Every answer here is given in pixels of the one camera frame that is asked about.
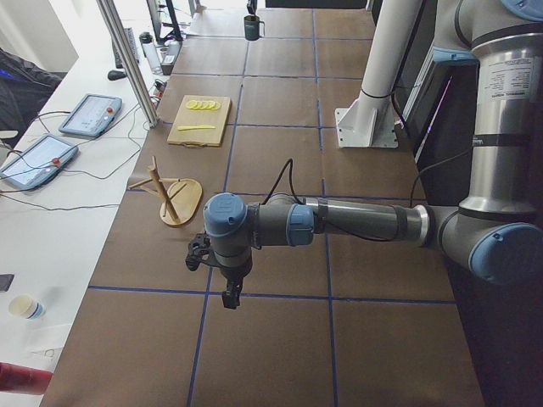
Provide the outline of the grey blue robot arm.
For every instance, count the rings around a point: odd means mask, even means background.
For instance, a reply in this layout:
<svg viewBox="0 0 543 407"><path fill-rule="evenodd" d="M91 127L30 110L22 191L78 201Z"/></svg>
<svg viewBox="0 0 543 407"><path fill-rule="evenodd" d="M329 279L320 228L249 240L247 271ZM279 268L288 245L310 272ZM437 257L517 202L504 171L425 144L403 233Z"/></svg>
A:
<svg viewBox="0 0 543 407"><path fill-rule="evenodd" d="M219 269L222 301L238 307L252 250L299 246L316 234L376 242L413 241L438 249L475 276L505 285L542 271L542 231L526 194L529 146L542 101L542 4L539 1L441 1L434 60L479 65L469 192L456 207L412 208L299 199L270 192L245 203L224 192L204 206L204 232L186 264Z"/></svg>

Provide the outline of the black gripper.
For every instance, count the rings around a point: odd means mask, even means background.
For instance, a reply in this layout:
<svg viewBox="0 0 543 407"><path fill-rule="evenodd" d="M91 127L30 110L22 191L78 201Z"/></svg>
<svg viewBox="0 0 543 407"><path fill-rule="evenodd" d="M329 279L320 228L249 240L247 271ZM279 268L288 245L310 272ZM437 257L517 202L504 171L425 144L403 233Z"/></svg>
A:
<svg viewBox="0 0 543 407"><path fill-rule="evenodd" d="M244 278L251 272L251 265L238 267L221 267L221 274L227 280L226 291L221 293L222 303L226 309L238 307L238 293L243 290Z"/></svg>

